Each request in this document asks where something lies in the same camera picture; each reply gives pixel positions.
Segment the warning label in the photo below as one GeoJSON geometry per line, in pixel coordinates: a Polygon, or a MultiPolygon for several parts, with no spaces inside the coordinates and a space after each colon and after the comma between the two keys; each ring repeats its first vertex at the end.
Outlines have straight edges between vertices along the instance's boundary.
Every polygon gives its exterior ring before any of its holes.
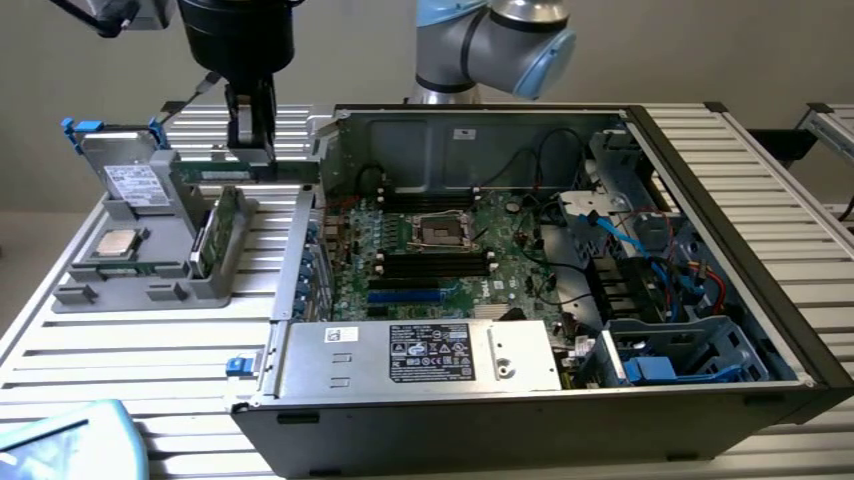
{"type": "Polygon", "coordinates": [[[475,379],[468,324],[391,325],[388,377],[395,383],[475,379]]]}
{"type": "Polygon", "coordinates": [[[121,198],[132,207],[167,207],[160,181],[148,165],[107,165],[104,171],[121,198]]]}

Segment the blue tab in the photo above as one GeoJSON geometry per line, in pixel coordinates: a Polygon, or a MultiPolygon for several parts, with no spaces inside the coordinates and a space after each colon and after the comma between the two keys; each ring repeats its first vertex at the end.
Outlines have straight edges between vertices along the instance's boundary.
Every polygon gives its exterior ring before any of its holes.
{"type": "Polygon", "coordinates": [[[83,155],[83,149],[80,148],[77,137],[75,137],[75,119],[71,117],[63,119],[60,125],[63,126],[63,133],[65,134],[65,138],[68,138],[68,141],[71,142],[71,146],[73,147],[75,152],[77,153],[77,155],[83,155]]]}
{"type": "Polygon", "coordinates": [[[253,375],[252,366],[255,365],[255,359],[235,357],[225,363],[225,376],[227,377],[251,377],[253,375]]]}
{"type": "Polygon", "coordinates": [[[157,122],[157,117],[151,117],[148,121],[148,131],[155,136],[157,140],[157,148],[160,150],[169,149],[169,137],[165,135],[165,130],[163,129],[163,124],[157,122]]]}
{"type": "Polygon", "coordinates": [[[104,122],[101,122],[100,120],[83,120],[80,123],[77,123],[77,126],[75,127],[75,132],[93,133],[93,132],[100,132],[103,128],[104,128],[104,122]]]}
{"type": "Polygon", "coordinates": [[[623,368],[632,384],[667,384],[676,381],[676,372],[667,357],[635,357],[623,362],[623,368]]]}

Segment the sticker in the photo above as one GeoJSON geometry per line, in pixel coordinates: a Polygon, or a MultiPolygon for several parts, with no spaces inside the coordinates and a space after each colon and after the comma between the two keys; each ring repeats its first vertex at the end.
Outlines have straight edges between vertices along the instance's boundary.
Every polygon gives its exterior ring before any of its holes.
{"type": "Polygon", "coordinates": [[[391,325],[388,328],[388,377],[392,382],[475,380],[467,323],[391,325]]]}
{"type": "Polygon", "coordinates": [[[223,180],[223,181],[243,181],[249,180],[252,177],[249,176],[249,172],[217,172],[217,171],[203,171],[201,172],[201,180],[223,180]]]}
{"type": "Polygon", "coordinates": [[[107,176],[132,207],[168,207],[169,199],[148,165],[107,165],[107,176]]]}
{"type": "Polygon", "coordinates": [[[327,328],[323,341],[326,343],[358,342],[359,327],[327,328]]]}
{"type": "Polygon", "coordinates": [[[454,140],[474,140],[478,138],[478,131],[471,128],[455,128],[454,140]]]}

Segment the metal frame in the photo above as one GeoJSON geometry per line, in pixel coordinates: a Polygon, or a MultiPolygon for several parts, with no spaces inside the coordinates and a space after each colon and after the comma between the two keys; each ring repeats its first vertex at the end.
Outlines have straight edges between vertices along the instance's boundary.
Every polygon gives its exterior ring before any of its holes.
{"type": "Polygon", "coordinates": [[[823,103],[809,103],[810,110],[795,128],[809,130],[822,142],[842,154],[854,165],[854,131],[849,115],[853,106],[827,106],[823,103]]]}

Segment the blue latch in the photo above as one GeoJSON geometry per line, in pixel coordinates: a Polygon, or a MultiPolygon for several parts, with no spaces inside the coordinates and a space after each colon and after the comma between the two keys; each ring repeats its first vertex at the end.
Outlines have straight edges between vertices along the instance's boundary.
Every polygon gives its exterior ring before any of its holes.
{"type": "Polygon", "coordinates": [[[71,117],[65,118],[60,125],[63,126],[63,133],[71,142],[71,146],[75,148],[75,152],[77,152],[77,155],[83,155],[83,149],[80,148],[77,137],[75,137],[75,119],[71,117]]]}
{"type": "Polygon", "coordinates": [[[151,117],[151,120],[148,121],[148,130],[157,140],[157,148],[160,150],[168,150],[169,138],[165,135],[165,130],[163,129],[163,124],[157,121],[157,117],[151,117]]]}
{"type": "Polygon", "coordinates": [[[65,138],[71,142],[71,146],[75,149],[77,155],[83,155],[83,148],[80,147],[80,142],[77,141],[77,133],[93,133],[100,132],[104,128],[104,122],[100,120],[83,120],[75,126],[75,119],[68,117],[63,119],[60,125],[63,126],[63,133],[65,134],[65,138]]]}
{"type": "Polygon", "coordinates": [[[225,363],[227,377],[251,377],[255,375],[255,359],[257,355],[233,357],[225,363]]]}
{"type": "Polygon", "coordinates": [[[729,383],[738,381],[739,365],[730,365],[717,373],[676,375],[667,357],[634,357],[623,362],[626,378],[632,385],[672,385],[676,383],[729,383]]]}

